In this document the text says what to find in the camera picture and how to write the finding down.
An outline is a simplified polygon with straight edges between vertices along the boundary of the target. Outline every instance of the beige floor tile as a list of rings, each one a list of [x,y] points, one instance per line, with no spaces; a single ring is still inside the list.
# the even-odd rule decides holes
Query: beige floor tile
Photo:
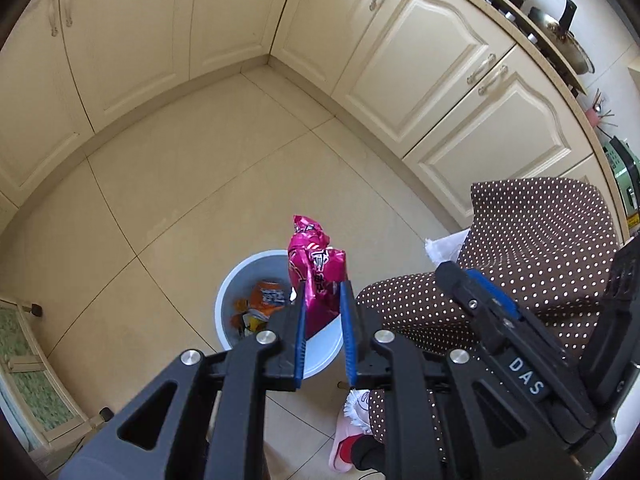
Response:
[[[327,441],[287,410],[267,398],[264,415],[264,453],[271,480],[287,480]]]
[[[0,254],[0,290],[39,303],[32,327],[48,354],[134,257],[84,161],[25,219]]]
[[[211,348],[133,260],[82,313],[50,362],[89,415],[120,410],[182,350]]]
[[[296,471],[291,480],[358,480],[361,476],[373,472],[373,469],[358,471],[356,468],[352,468],[348,473],[336,473],[330,470],[329,452],[333,444],[334,440],[330,438],[309,462]],[[384,478],[382,473],[367,476],[367,480],[384,480]]]
[[[346,250],[356,294],[378,280],[433,270],[420,238],[311,132],[222,187],[140,258],[180,313],[219,349],[212,322],[218,287],[244,258],[286,248],[294,214],[319,221],[332,244]]]
[[[337,387],[339,381],[347,381],[343,352],[319,374],[302,381],[298,391],[269,392],[269,396],[316,430],[332,436],[338,412],[344,407],[348,394],[347,390]]]
[[[268,65],[250,70],[244,75],[299,118],[309,129],[313,129],[333,117],[332,113],[318,101],[315,101]]]
[[[225,182],[306,131],[238,74],[158,110],[89,160],[140,252]]]
[[[338,119],[318,126],[314,133],[367,181],[422,239],[437,240],[450,234],[400,177]]]

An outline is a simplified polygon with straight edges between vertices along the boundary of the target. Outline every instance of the countertop edge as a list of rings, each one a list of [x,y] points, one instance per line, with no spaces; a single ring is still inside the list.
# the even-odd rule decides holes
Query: countertop edge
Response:
[[[570,90],[566,86],[566,84],[562,81],[561,77],[558,75],[558,72],[551,66],[551,63],[546,60],[546,58],[542,55],[542,53],[524,36],[522,32],[507,18],[505,18],[498,10],[494,9],[487,1],[485,0],[467,0],[473,5],[475,5],[478,9],[482,10],[487,16],[489,16],[495,23],[497,23],[507,34],[509,34],[516,43],[521,46],[527,54],[536,62],[536,64],[542,69],[547,78],[553,83],[556,89],[560,92],[560,95],[564,98],[564,101],[567,103],[571,111],[573,112],[575,118],[578,123],[582,127],[584,134],[586,135],[591,148],[593,149],[593,153],[596,155],[598,162],[600,163],[600,167],[602,168],[602,173],[605,176],[607,181],[607,185],[609,186],[609,191],[613,196],[613,202],[616,207],[616,212],[618,213],[618,222],[620,224],[620,229],[622,231],[622,235],[625,238],[624,240],[620,240],[620,243],[626,242],[630,238],[629,228],[626,223],[626,211],[622,203],[622,198],[620,197],[620,192],[618,190],[618,184],[616,183],[616,179],[613,176],[613,172],[611,171],[611,167],[607,162],[607,157],[604,154],[604,150],[598,140],[598,136],[596,132],[593,131],[593,128],[589,124],[587,117],[584,114],[584,111],[578,104],[578,101],[571,94]]]

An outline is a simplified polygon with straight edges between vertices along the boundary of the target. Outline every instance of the pink plastic bag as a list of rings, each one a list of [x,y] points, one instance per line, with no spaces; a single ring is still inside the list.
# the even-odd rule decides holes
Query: pink plastic bag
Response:
[[[305,338],[309,339],[340,314],[338,284],[347,279],[346,255],[329,247],[328,235],[311,218],[296,215],[293,225],[289,279],[294,288],[305,282]]]

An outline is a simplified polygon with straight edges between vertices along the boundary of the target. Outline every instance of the trash can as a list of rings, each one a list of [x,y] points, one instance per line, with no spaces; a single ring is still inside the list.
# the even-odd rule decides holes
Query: trash can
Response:
[[[289,280],[289,257],[286,250],[271,250],[249,256],[236,265],[222,282],[214,306],[214,322],[218,339],[225,350],[231,350],[240,341],[238,332],[229,320],[235,314],[234,301],[248,298],[257,282],[275,282],[287,291]],[[342,348],[342,325],[340,316],[325,326],[306,342],[305,371],[309,378],[326,368]]]

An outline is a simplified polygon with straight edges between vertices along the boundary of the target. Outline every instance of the silver bolt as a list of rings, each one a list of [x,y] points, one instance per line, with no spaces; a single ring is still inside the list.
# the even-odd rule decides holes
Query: silver bolt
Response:
[[[396,338],[396,334],[391,330],[378,330],[373,337],[379,343],[391,343]]]
[[[462,348],[456,348],[455,350],[452,350],[449,353],[449,357],[457,365],[463,365],[470,359],[469,352],[463,350]]]
[[[269,345],[276,341],[278,336],[276,336],[276,333],[271,330],[263,330],[262,332],[258,332],[255,338],[261,345]]]
[[[187,366],[199,363],[200,359],[202,359],[202,356],[197,350],[185,350],[182,352],[182,355],[180,355],[180,361]]]

